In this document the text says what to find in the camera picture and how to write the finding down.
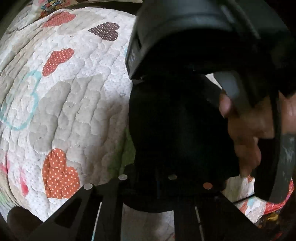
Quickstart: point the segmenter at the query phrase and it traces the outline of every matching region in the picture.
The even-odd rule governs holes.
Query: heart pattern
[[[118,32],[115,30],[119,29],[117,23],[103,23],[94,28],[89,29],[89,31],[104,40],[115,41],[118,38]]]
[[[51,150],[45,158],[42,178],[47,197],[70,198],[80,188],[77,171],[67,167],[66,154],[58,148]]]
[[[75,17],[75,14],[70,14],[69,12],[56,13],[52,15],[51,18],[44,23],[43,27],[46,28],[59,26],[63,23],[72,21]]]
[[[74,49],[68,48],[60,51],[53,51],[49,59],[46,61],[42,75],[48,76],[56,70],[59,64],[68,61],[74,54]]]

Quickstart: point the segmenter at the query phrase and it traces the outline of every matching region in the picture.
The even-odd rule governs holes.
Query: orange polka dot heart
[[[45,158],[42,177],[47,197],[70,198],[80,188],[77,171],[66,166],[66,154],[58,148]]]

